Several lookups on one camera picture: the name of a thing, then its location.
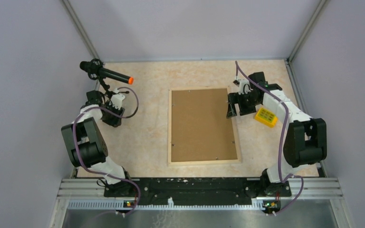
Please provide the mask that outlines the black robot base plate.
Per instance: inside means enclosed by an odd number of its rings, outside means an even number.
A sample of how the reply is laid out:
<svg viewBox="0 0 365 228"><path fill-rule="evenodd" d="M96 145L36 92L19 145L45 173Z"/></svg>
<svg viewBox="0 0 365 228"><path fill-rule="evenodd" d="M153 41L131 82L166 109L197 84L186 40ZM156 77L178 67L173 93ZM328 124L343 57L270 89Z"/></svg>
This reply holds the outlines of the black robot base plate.
<svg viewBox="0 0 365 228"><path fill-rule="evenodd" d="M292 195L288 182L260 178L138 178L131 184L129 191L105 189L104 196L132 198L139 206L165 205L169 199L176 206L233 206L250 205L257 197L275 200Z"/></svg>

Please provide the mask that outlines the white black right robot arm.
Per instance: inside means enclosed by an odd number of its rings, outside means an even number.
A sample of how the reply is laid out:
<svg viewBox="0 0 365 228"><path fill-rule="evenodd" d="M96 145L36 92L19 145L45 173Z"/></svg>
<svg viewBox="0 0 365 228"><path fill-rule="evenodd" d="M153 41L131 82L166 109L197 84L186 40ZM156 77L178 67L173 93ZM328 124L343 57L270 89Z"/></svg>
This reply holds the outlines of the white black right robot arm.
<svg viewBox="0 0 365 228"><path fill-rule="evenodd" d="M279 120L282 132L279 139L278 161L265 169L259 188L272 196L296 172L323 161L327 157L327 124L322 118L313 118L300 110L278 84L269 84L263 72L233 81L239 90L228 94L228 119L256 112L262 105Z"/></svg>

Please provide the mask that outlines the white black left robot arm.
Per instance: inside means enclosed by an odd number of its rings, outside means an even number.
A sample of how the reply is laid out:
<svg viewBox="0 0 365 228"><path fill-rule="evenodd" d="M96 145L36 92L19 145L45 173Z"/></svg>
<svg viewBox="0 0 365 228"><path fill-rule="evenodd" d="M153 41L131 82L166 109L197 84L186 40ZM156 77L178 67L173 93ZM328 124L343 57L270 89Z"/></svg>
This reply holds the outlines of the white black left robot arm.
<svg viewBox="0 0 365 228"><path fill-rule="evenodd" d="M114 95L105 95L93 90L87 92L87 101L80 109L80 117L61 128L68 156L74 167L85 166L89 171L98 172L104 178L97 183L106 190L116 190L121 196L133 192L133 183L128 172L116 164L108 155L108 148L97 126L97 122L119 127L125 109L122 107L126 91L114 90Z"/></svg>

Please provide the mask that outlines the white wooden picture frame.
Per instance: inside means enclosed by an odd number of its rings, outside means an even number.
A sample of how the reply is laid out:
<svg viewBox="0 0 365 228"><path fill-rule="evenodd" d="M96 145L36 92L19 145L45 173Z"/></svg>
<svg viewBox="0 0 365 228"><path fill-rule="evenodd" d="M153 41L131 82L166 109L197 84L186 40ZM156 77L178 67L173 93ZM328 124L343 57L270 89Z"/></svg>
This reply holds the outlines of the white wooden picture frame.
<svg viewBox="0 0 365 228"><path fill-rule="evenodd" d="M168 101L168 166L242 162L235 119L226 117L226 86L174 87Z"/></svg>

